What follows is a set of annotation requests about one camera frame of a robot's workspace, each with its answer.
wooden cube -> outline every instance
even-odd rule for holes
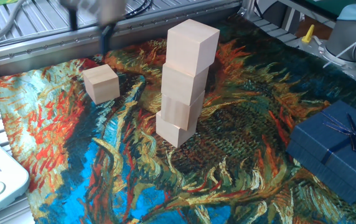
[[[109,65],[83,71],[85,90],[96,105],[120,96],[118,76]]]
[[[168,123],[161,118],[161,111],[156,113],[156,133],[175,147],[179,147],[192,137],[196,132],[196,124],[187,131]]]
[[[197,75],[180,72],[169,64],[163,65],[161,93],[186,105],[193,102],[203,93],[207,82],[208,67]]]
[[[161,118],[187,131],[191,126],[196,125],[197,118],[202,113],[204,93],[203,91],[192,105],[186,105],[163,94],[161,97]]]
[[[166,62],[196,75],[214,63],[220,31],[189,19],[168,30]]]

black cable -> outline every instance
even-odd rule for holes
[[[258,7],[257,1],[254,1],[254,6],[257,9],[258,13],[260,14],[261,19],[264,19],[264,15],[262,14],[260,7]]]
[[[149,9],[151,7],[153,3],[153,0],[145,0],[141,6],[139,6],[138,8],[136,8],[135,10],[133,10],[132,12],[129,12],[125,15],[126,19],[130,19],[134,16],[139,15],[140,13],[146,11],[147,9]]]

colorful tablecloth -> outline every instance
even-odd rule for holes
[[[196,134],[155,133],[166,40],[110,52],[121,96],[96,106],[81,58],[0,78],[14,158],[30,173],[37,223],[356,223],[349,206],[285,149],[293,127],[356,82],[233,17],[221,30]]]

ribbon bow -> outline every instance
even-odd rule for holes
[[[356,125],[355,125],[354,121],[352,120],[351,115],[349,115],[347,113],[347,118],[348,118],[348,121],[350,122],[350,125],[351,125],[351,129],[349,129],[345,125],[343,125],[340,121],[338,121],[337,119],[335,119],[334,117],[332,117],[331,115],[326,113],[325,111],[321,111],[321,113],[326,118],[328,118],[329,120],[331,120],[333,122],[333,124],[332,124],[330,122],[324,121],[323,124],[328,126],[329,128],[332,128],[332,129],[338,131],[338,132],[341,132],[343,134],[348,135],[350,140],[351,140],[352,150],[354,152],[356,152]],[[326,155],[324,156],[324,158],[322,160],[322,163],[326,164],[326,162],[329,160],[330,156],[335,151],[338,151],[338,150],[329,150],[329,151],[327,151]]]

